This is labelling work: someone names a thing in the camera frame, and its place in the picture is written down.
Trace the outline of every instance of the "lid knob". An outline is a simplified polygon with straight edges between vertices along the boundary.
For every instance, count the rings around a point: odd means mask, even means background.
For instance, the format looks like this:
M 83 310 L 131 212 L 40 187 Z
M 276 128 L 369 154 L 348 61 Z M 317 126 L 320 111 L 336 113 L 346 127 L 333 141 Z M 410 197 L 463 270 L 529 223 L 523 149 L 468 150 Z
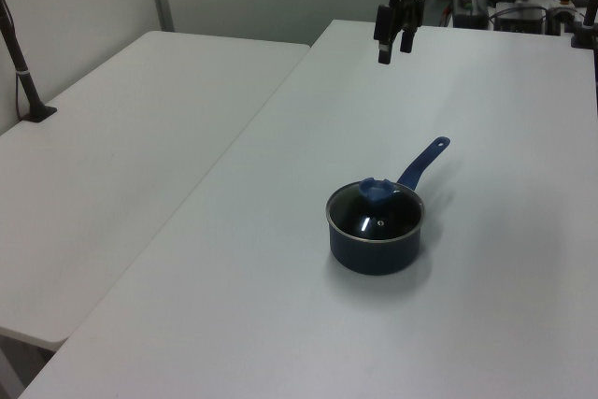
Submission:
M 360 195 L 371 204 L 378 205 L 388 200 L 395 191 L 393 182 L 384 179 L 379 181 L 373 178 L 364 179 L 359 183 Z

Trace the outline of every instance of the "blue saucepan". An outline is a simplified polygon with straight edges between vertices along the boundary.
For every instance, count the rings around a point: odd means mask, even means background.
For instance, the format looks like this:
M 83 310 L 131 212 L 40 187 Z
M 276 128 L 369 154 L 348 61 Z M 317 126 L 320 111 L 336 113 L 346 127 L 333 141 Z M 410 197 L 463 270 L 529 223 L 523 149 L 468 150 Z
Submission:
M 373 178 L 341 187 L 326 204 L 330 248 L 347 268 L 388 275 L 410 265 L 420 252 L 424 207 L 414 192 L 423 171 L 449 145 L 437 138 L 397 182 Z

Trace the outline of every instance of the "pot lid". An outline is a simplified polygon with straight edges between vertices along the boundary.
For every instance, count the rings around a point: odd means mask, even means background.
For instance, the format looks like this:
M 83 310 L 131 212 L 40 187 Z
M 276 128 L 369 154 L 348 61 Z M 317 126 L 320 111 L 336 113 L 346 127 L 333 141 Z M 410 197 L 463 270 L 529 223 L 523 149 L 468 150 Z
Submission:
M 340 231 L 352 237 L 391 240 L 420 225 L 423 204 L 401 184 L 367 178 L 337 191 L 330 201 L 329 216 Z

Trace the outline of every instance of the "blue handle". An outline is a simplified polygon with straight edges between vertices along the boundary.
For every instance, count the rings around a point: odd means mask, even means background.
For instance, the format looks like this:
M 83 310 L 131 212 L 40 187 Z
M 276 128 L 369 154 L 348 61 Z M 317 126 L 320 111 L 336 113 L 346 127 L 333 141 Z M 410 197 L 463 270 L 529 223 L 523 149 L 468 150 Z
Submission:
M 449 144 L 450 139 L 448 137 L 439 137 L 435 139 L 434 142 L 432 142 L 432 144 L 430 144 L 430 146 L 411 163 L 407 170 L 403 172 L 403 175 L 401 175 L 397 182 L 407 186 L 412 191 L 415 191 L 423 171 L 428 168 L 428 165 L 434 162 L 434 159 L 436 159 Z

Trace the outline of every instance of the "white table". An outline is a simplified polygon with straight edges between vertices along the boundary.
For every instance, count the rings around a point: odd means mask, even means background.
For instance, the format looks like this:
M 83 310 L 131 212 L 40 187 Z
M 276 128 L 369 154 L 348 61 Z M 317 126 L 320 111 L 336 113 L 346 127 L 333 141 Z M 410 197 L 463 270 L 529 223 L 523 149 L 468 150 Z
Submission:
M 149 33 L 0 137 L 0 335 L 58 349 L 307 52 Z
M 591 53 L 423 27 L 384 66 L 373 29 L 333 22 L 23 399 L 593 397 Z M 329 195 L 438 135 L 422 255 L 344 268 Z

